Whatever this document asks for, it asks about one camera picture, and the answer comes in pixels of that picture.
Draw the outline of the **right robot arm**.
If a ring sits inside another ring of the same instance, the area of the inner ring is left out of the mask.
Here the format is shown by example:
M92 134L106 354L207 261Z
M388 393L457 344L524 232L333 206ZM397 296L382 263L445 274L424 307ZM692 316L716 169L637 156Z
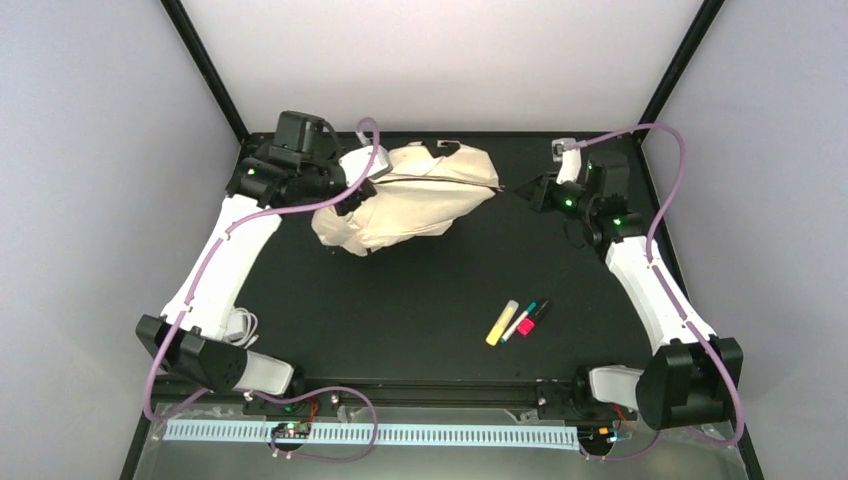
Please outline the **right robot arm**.
M610 150L585 154L583 147L574 138L553 140L558 170L516 192L531 209L558 211L578 223L632 303L652 357L642 369L580 370L569 392L572 410L593 419L614 404L636 411L654 430L722 422L743 428L741 346L719 337L671 277L646 222L630 207L627 157Z

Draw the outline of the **beige canvas backpack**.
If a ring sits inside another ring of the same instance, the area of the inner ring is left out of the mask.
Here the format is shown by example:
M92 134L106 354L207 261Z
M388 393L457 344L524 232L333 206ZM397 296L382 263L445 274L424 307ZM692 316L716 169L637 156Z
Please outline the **beige canvas backpack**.
M489 154L455 140L415 141L388 152L392 170L353 212L327 207L311 227L325 246L365 257L414 237L443 235L502 191Z

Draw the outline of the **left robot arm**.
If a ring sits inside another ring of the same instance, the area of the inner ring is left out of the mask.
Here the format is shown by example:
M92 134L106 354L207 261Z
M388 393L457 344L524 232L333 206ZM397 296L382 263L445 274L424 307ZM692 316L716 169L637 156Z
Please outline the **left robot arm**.
M357 126L359 148L344 147L321 117L284 111L274 134L250 146L227 183L213 232L178 292L136 335L160 372L211 392L281 395L295 375L289 363L233 340L235 302L258 255L284 217L333 207L342 214L373 196L390 168L377 123Z

